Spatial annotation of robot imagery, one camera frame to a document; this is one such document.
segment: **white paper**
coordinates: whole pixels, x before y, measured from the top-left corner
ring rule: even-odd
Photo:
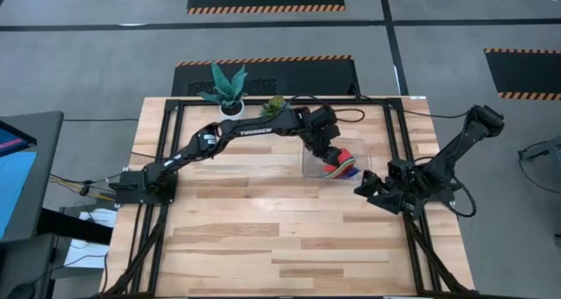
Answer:
[[[97,224],[102,224],[110,228],[115,227],[115,221],[117,220],[117,212],[113,210],[106,209],[96,209],[91,212],[91,216]],[[81,220],[90,219],[89,213],[87,211],[82,211],[80,213]],[[75,262],[74,264],[68,265],[75,260],[80,259],[85,255],[105,255],[109,251],[109,246],[98,245],[96,243],[90,243],[82,241],[76,238],[72,239],[70,243],[71,246],[68,249],[68,254],[64,260],[65,267],[87,267],[87,268],[103,268],[103,257],[88,257]]]

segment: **white pot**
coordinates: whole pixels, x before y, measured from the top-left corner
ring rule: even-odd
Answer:
[[[221,120],[221,121],[222,121],[222,120],[226,120],[226,119],[229,119],[229,120],[238,120],[238,119],[244,118],[244,116],[245,116],[245,104],[244,104],[244,101],[243,101],[243,100],[241,100],[240,102],[242,103],[242,109],[241,109],[241,110],[239,111],[239,113],[236,114],[236,115],[226,115],[226,114],[224,114],[224,112],[222,111],[222,106],[218,106],[218,109],[220,110],[220,120]]]

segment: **potted plant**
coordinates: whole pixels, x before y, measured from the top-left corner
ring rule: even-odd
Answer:
[[[259,115],[261,117],[274,117],[282,110],[289,109],[290,103],[284,100],[282,96],[273,96],[269,102],[264,103]]]
[[[245,77],[245,65],[234,75],[231,82],[228,81],[220,67],[212,62],[212,77],[214,78],[214,89],[216,95],[199,92],[199,96],[205,101],[215,102],[220,105],[220,114],[223,119],[240,119],[245,114],[245,106],[242,97]]]

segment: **yellow and black striped border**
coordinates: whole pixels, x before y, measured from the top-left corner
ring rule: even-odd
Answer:
[[[251,59],[222,59],[215,61],[217,64],[229,63],[261,63],[261,62],[284,62],[284,61],[326,61],[326,60],[354,60],[351,55],[326,55],[306,57],[279,57],[279,58],[251,58]],[[180,61],[176,67],[209,65],[212,61]]]
[[[561,93],[501,92],[499,97],[506,99],[561,101]]]
[[[197,7],[187,9],[188,15],[197,14],[244,14],[244,13],[286,13],[304,11],[344,11],[344,5],[322,4],[322,5],[261,5],[261,6],[219,6],[219,7]]]
[[[561,50],[486,48],[485,53],[561,53]]]

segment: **red object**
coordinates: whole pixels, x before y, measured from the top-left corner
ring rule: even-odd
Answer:
[[[337,161],[339,162],[339,164],[345,162],[346,160],[349,160],[350,158],[352,158],[352,155],[347,151],[347,149],[341,148],[341,154],[339,154],[339,156],[337,157]],[[352,168],[352,166],[353,165],[350,165],[349,167],[347,167],[344,171],[342,171],[341,174],[346,173],[347,170]],[[323,166],[323,171],[326,172],[326,173],[332,173],[336,169],[337,169],[337,167],[332,166],[332,165]]]

